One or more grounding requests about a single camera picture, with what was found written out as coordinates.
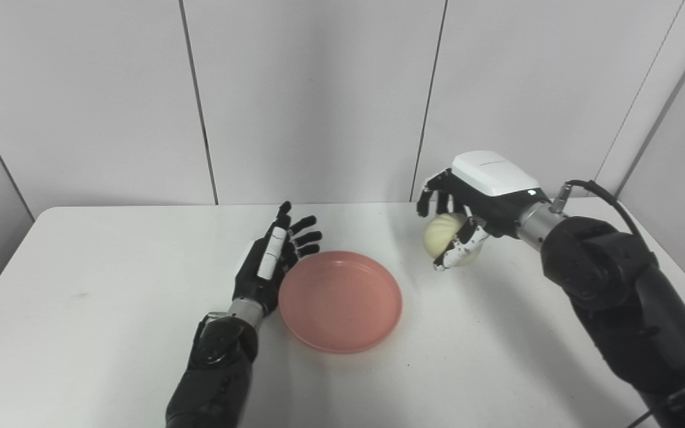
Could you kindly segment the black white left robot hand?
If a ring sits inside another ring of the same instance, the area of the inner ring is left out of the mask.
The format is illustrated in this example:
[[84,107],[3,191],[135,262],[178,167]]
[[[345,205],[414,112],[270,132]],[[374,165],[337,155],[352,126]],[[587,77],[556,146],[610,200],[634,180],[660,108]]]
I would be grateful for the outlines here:
[[305,257],[320,252],[323,234],[318,219],[307,216],[294,222],[293,204],[280,205],[264,235],[254,241],[235,276],[232,298],[255,303],[263,317],[278,307],[278,292],[286,274]]

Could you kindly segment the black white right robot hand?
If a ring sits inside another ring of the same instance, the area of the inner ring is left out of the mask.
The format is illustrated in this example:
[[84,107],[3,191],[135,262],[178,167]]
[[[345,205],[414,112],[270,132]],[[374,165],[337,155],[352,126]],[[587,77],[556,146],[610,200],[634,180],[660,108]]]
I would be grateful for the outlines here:
[[428,178],[416,203],[417,214],[465,214],[466,220],[435,257],[435,270],[448,270],[474,256],[489,237],[517,238],[530,207],[551,203],[536,179],[502,155],[474,150],[457,155],[451,167]]

